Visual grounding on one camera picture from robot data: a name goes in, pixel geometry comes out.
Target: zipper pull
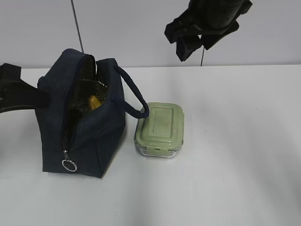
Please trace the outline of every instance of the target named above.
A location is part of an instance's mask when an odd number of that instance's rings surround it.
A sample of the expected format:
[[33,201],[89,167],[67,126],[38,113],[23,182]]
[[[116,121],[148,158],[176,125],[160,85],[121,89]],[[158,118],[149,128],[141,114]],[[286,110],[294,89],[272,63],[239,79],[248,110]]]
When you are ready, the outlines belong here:
[[[68,151],[67,150],[64,150],[64,156],[65,156],[65,159],[62,160],[62,165],[64,166],[64,168],[70,172],[76,172],[77,171],[77,165],[75,164],[75,162],[71,161],[69,156],[68,156]],[[71,163],[73,166],[74,166],[74,169],[70,169],[66,163],[69,162]]]

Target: white table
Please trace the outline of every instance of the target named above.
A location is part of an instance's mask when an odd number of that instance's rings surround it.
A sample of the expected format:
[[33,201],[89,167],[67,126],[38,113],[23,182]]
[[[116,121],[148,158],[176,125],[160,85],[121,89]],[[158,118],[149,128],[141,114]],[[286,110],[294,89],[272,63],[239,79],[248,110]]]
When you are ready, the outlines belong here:
[[43,173],[34,111],[0,114],[1,226],[301,225],[301,65],[126,71],[148,102],[182,106],[178,156],[139,155],[128,116],[103,179]]

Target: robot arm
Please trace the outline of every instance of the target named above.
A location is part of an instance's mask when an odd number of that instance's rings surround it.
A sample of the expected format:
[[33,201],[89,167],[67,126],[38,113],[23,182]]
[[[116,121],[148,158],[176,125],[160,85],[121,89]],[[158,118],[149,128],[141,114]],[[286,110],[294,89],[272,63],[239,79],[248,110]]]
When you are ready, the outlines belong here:
[[188,9],[166,26],[165,35],[176,42],[176,54],[185,61],[201,46],[208,50],[237,31],[236,19],[251,6],[250,0],[190,0]]

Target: zipper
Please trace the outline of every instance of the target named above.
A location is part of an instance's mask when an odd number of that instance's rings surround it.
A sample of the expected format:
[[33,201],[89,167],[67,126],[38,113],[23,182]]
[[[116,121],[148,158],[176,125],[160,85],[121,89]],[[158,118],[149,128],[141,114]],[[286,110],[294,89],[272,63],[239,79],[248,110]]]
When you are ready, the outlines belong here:
[[[62,152],[64,154],[64,157],[65,159],[62,160],[62,165],[63,167],[70,171],[70,172],[76,172],[77,171],[77,165],[75,162],[71,161],[69,156],[68,156],[68,152],[69,150],[71,149],[72,147],[72,144],[73,144],[73,141],[74,141],[74,137],[77,133],[77,129],[78,129],[78,123],[75,125],[75,127],[73,128],[73,131],[71,132],[71,136],[68,137],[68,134],[66,133],[66,118],[67,118],[67,107],[68,107],[68,104],[69,104],[69,101],[70,101],[70,95],[73,93],[74,91],[74,88],[75,88],[75,83],[76,81],[79,79],[79,70],[81,69],[81,66],[83,64],[83,62],[85,61],[85,59],[89,57],[89,56],[86,56],[86,57],[83,57],[81,58],[81,60],[79,61],[75,71],[74,71],[74,77],[73,77],[73,80],[71,82],[71,85],[69,87],[69,90],[67,92],[67,95],[65,97],[65,102],[64,102],[64,108],[63,108],[63,119],[62,119],[62,125],[61,125],[61,149],[62,149]],[[71,163],[73,166],[74,166],[74,169],[70,169],[66,163]]]

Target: green container lid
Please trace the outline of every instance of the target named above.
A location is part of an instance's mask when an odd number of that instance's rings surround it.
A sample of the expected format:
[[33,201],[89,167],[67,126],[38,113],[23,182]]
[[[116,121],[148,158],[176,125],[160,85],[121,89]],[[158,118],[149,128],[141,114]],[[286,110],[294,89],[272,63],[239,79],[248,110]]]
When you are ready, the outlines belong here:
[[139,119],[135,144],[141,154],[174,157],[183,145],[184,113],[179,105],[148,103],[150,115]]

